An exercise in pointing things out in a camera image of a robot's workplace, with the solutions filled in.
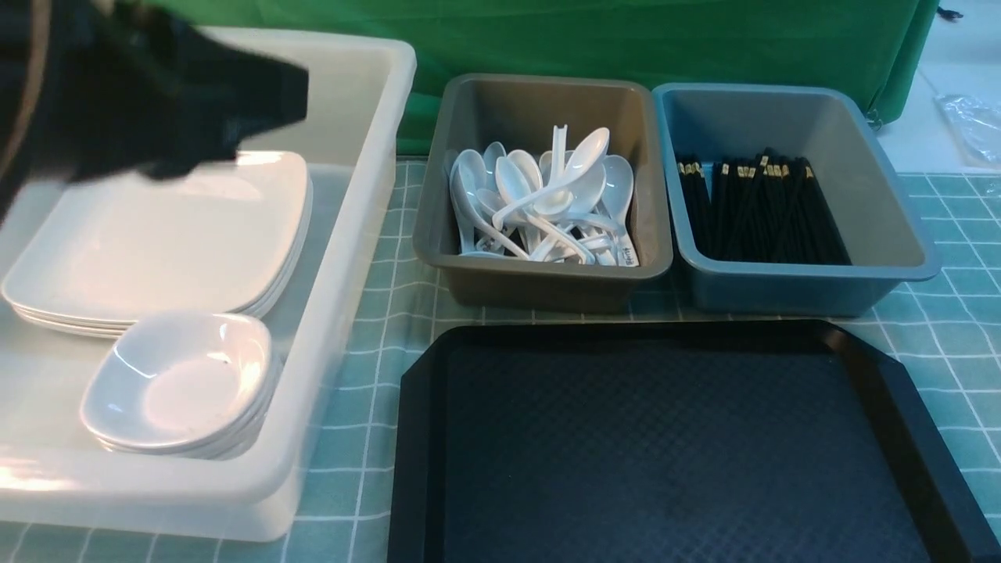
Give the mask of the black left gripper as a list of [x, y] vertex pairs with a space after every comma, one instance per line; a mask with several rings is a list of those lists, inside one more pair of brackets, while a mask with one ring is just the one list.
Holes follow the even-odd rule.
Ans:
[[1, 206], [33, 181], [173, 181], [307, 117], [310, 72], [143, 1], [1, 4]]

